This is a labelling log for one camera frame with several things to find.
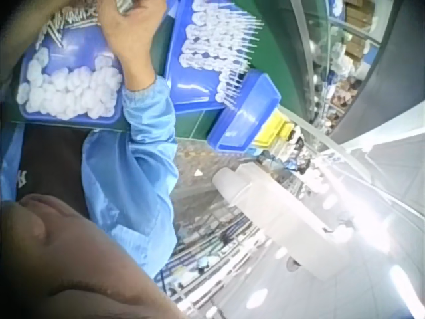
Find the light blue smock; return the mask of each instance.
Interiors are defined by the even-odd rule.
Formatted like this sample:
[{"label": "light blue smock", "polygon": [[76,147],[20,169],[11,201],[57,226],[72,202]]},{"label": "light blue smock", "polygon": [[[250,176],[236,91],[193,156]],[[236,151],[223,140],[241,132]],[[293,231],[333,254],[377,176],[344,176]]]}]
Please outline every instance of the light blue smock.
[{"label": "light blue smock", "polygon": [[[177,242],[169,196],[178,178],[175,111],[160,77],[147,90],[123,89],[123,108],[131,132],[92,131],[84,141],[82,184],[91,220],[153,278]],[[16,199],[24,127],[1,128],[4,201]]]}]

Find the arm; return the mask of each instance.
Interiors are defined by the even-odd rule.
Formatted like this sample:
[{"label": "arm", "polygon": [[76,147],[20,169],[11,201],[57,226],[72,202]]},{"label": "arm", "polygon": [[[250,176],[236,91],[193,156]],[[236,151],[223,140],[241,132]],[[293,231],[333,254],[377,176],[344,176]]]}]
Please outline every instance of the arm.
[{"label": "arm", "polygon": [[161,201],[171,206],[178,171],[174,164],[175,111],[165,80],[137,92],[124,89],[124,116],[131,125],[130,150]]},{"label": "arm", "polygon": [[165,81],[155,76],[150,56],[166,4],[165,0],[135,3],[135,8],[122,16],[114,0],[101,0],[98,20],[123,68],[123,107],[131,124],[131,152],[155,192],[171,206],[169,194],[178,176],[173,163],[177,149],[175,111]]}]

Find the workbench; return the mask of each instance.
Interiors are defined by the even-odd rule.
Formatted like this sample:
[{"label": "workbench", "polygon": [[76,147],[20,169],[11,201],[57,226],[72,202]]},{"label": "workbench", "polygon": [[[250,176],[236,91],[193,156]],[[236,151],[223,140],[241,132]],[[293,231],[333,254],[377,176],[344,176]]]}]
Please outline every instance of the workbench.
[{"label": "workbench", "polygon": [[[264,16],[264,12],[271,13],[272,8],[267,8],[259,12],[254,0],[249,1],[237,1],[241,7],[251,12],[263,20],[267,20],[267,16]],[[171,40],[171,34],[173,32],[174,18],[167,16],[157,31],[153,40],[153,46],[151,49],[152,61],[155,71],[159,75],[164,75],[165,63],[167,62],[167,53],[169,43]],[[269,74],[274,84],[282,95],[281,104],[289,108],[292,112],[302,116],[305,105],[299,99],[297,93],[297,85],[292,79],[292,74],[288,70],[288,63],[291,64],[291,59],[288,58],[284,52],[281,51],[278,41],[274,33],[267,26],[258,35],[260,41],[258,41],[258,48],[252,57],[252,65],[263,72]],[[8,92],[4,105],[2,107],[2,122],[12,123],[23,123],[27,122],[19,112],[18,104],[15,101],[17,87],[19,85],[19,74],[21,70],[21,63],[15,67],[13,72],[13,78],[11,83],[11,89]],[[177,115],[176,123],[176,135],[178,138],[190,138],[194,140],[206,140],[211,127],[216,122],[220,110],[207,110],[200,112],[191,112],[186,114]],[[52,122],[53,125],[64,125],[63,122]],[[122,116],[117,122],[113,124],[71,124],[66,123],[67,126],[71,127],[89,127],[89,128],[102,128],[117,131],[128,131],[129,124],[126,119]]]}]

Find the blue tray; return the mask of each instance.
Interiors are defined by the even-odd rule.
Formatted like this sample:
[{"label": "blue tray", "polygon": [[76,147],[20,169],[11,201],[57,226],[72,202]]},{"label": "blue tray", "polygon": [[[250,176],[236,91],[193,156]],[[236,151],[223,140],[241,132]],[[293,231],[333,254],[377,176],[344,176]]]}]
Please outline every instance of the blue tray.
[{"label": "blue tray", "polygon": [[[99,26],[86,27],[81,29],[65,29],[63,32],[62,42],[63,48],[60,48],[52,39],[50,35],[46,35],[41,46],[46,47],[50,53],[50,62],[43,69],[43,73],[51,75],[54,71],[61,68],[68,68],[70,71],[75,68],[87,66],[90,70],[94,70],[94,59],[99,55],[114,57],[102,30]],[[28,64],[35,54],[35,45],[31,45],[23,58],[21,67],[20,83],[27,81]],[[122,74],[121,64],[115,58],[113,67],[119,70]],[[41,114],[40,112],[28,113],[25,106],[20,105],[19,110],[24,118],[30,121],[41,122],[72,122],[72,123],[102,123],[112,124],[116,122],[122,115],[122,91],[118,90],[118,99],[115,106],[115,113],[110,118],[100,117],[94,120],[87,116],[87,114],[78,115],[68,121],[62,121],[50,114]]]},{"label": "blue tray", "polygon": [[267,74],[249,71],[235,101],[236,106],[224,109],[208,135],[209,146],[220,152],[245,152],[280,98]]},{"label": "blue tray", "polygon": [[[216,0],[215,3],[229,1]],[[215,100],[217,86],[220,84],[216,71],[183,68],[179,63],[181,47],[186,41],[186,27],[192,24],[193,0],[181,0],[175,18],[173,35],[165,67],[165,79],[170,88],[170,97],[176,113],[199,110],[220,110],[224,104]]]}]

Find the sleeve cuff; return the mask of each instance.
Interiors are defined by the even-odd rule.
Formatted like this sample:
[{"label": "sleeve cuff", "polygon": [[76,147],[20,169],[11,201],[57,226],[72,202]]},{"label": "sleeve cuff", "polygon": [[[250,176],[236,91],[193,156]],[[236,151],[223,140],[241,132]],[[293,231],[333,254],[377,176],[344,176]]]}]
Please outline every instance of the sleeve cuff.
[{"label": "sleeve cuff", "polygon": [[135,104],[155,101],[160,96],[168,96],[169,91],[170,89],[165,79],[161,76],[157,76],[155,83],[145,90],[130,91],[124,86],[122,91],[123,103],[131,107]]}]

